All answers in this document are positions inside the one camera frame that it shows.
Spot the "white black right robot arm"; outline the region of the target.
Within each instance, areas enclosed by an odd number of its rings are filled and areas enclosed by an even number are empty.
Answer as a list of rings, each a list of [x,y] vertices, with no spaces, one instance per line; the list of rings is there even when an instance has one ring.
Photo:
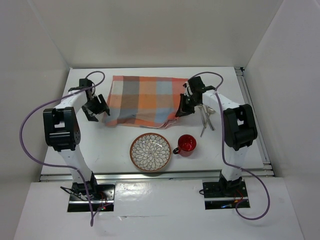
[[[205,105],[220,113],[222,125],[222,161],[219,174],[220,194],[230,196],[241,185],[242,167],[249,147],[258,137],[253,109],[249,104],[239,104],[225,97],[213,86],[206,86],[200,76],[183,84],[177,117],[195,112],[195,107]]]

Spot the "aluminium front rail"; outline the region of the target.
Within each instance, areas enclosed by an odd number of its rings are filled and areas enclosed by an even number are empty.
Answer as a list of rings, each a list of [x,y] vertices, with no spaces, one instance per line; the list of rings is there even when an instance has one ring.
[[[258,177],[273,177],[271,169],[251,170]],[[125,173],[125,174],[95,174],[97,181],[133,181],[133,180],[182,180],[182,179],[207,179],[219,178],[219,171],[186,171],[164,173]],[[40,182],[65,182],[71,181],[71,175],[41,175]]]

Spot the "silver fork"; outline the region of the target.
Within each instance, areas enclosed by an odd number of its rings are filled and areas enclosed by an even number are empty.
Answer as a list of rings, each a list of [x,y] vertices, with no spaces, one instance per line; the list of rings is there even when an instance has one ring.
[[[202,125],[205,126],[206,118],[205,118],[205,115],[204,115],[203,106],[199,105],[198,108],[199,108],[200,115],[201,115]]]

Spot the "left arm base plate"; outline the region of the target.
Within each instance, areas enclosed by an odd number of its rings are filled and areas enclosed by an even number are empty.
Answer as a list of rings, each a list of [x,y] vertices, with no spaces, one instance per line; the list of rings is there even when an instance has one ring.
[[[84,213],[90,212],[89,202],[86,195],[76,193],[72,188],[60,187],[69,194],[68,213]],[[100,212],[113,212],[115,199],[116,185],[100,184],[97,186],[97,193],[89,195],[91,200],[93,212],[99,210]]]

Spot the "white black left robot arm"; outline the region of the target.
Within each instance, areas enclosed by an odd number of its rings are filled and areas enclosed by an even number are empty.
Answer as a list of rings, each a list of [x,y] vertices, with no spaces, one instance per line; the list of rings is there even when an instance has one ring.
[[[64,159],[72,176],[72,191],[82,194],[86,199],[97,197],[99,187],[95,175],[87,166],[79,144],[81,131],[77,120],[82,110],[89,122],[98,122],[97,116],[110,115],[110,109],[102,94],[96,95],[92,89],[94,83],[81,78],[78,87],[69,89],[69,97],[56,107],[43,111],[45,141]]]

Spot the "orange blue checkered cloth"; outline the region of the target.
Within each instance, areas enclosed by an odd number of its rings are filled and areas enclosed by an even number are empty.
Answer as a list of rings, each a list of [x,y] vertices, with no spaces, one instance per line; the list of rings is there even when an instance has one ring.
[[[107,127],[166,129],[177,122],[186,78],[114,75],[107,98]]]

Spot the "floral patterned ceramic plate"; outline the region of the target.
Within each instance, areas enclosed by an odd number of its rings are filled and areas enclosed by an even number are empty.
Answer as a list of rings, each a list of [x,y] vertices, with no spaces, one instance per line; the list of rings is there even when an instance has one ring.
[[[172,150],[165,137],[149,132],[139,135],[132,142],[129,155],[136,168],[146,173],[154,173],[168,165]]]

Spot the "aluminium right side rail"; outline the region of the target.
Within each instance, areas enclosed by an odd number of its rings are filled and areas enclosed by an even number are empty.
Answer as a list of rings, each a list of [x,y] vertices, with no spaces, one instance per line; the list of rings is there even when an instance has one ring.
[[[251,95],[250,95],[250,92],[249,92],[249,89],[248,89],[248,85],[246,83],[245,69],[243,67],[235,67],[234,70],[235,70],[235,74],[236,74],[236,77],[237,77],[237,80],[238,80],[238,83],[239,83],[239,86],[240,86],[240,89],[241,89],[241,93],[242,93],[243,99],[244,99],[246,104],[249,104],[252,107],[253,117],[254,117],[256,129],[257,129],[256,142],[257,142],[257,146],[258,146],[258,149],[259,149],[259,153],[260,153],[261,158],[262,158],[263,170],[265,172],[266,171],[274,172],[272,164],[270,162],[270,158],[269,158],[267,149],[266,149],[265,141],[264,141],[264,139],[262,137],[262,132],[261,132],[258,120],[257,120],[257,115],[256,115],[256,112],[255,112],[254,104],[253,104],[253,101],[252,101],[252,98],[251,98]]]

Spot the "silver spoon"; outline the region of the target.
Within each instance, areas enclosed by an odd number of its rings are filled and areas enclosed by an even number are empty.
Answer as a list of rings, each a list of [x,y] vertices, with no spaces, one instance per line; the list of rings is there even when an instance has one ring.
[[[208,106],[205,106],[205,105],[201,105],[199,107],[199,109],[200,109],[200,113],[201,113],[201,117],[202,117],[202,124],[203,124],[202,131],[200,134],[200,137],[202,137],[206,128],[207,128],[207,125],[209,125],[209,128],[212,131],[216,130],[213,123],[211,122],[211,115],[213,115],[216,111]]]

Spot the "aluminium rail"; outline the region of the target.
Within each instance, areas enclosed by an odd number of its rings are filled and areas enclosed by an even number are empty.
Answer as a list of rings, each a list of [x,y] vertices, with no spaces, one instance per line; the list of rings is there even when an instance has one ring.
[[[273,177],[271,169],[251,170],[258,177]],[[219,178],[219,171],[186,171],[164,173],[125,173],[125,174],[95,174],[97,181],[133,181],[133,180],[182,180],[182,179],[207,179]],[[71,181],[71,175],[41,175],[40,182],[65,182]]]
[[[246,104],[249,104],[252,107],[253,117],[254,117],[256,129],[257,129],[256,142],[257,142],[257,146],[258,146],[258,149],[259,149],[259,153],[260,153],[261,158],[262,158],[263,170],[265,172],[266,171],[274,172],[272,164],[270,162],[270,158],[269,158],[267,149],[266,149],[265,141],[264,141],[264,139],[262,137],[262,132],[261,132],[258,120],[257,120],[257,115],[256,115],[256,112],[255,112],[254,104],[253,104],[253,101],[252,101],[252,98],[251,98],[251,95],[250,95],[250,92],[249,92],[249,89],[248,89],[248,85],[246,83],[245,69],[243,67],[235,67],[234,70],[235,70],[235,74],[236,74],[236,77],[237,77],[237,80],[238,80],[238,83],[239,83],[239,86],[240,86],[240,89],[241,89],[241,93],[242,93],[243,99],[244,99]]]

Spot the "red enamel mug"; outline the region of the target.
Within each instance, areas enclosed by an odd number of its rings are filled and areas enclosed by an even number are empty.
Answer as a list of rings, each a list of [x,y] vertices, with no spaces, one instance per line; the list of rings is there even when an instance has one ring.
[[[197,146],[196,139],[189,134],[184,134],[179,137],[177,147],[172,151],[174,155],[189,157]]]

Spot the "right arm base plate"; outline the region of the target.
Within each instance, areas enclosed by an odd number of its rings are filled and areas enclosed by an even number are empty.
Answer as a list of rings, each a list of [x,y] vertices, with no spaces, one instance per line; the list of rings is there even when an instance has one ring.
[[[204,197],[206,210],[234,209],[236,204],[239,204],[239,209],[251,207],[244,181],[237,189],[232,189],[229,192],[222,192],[218,182],[203,182],[199,194]]]

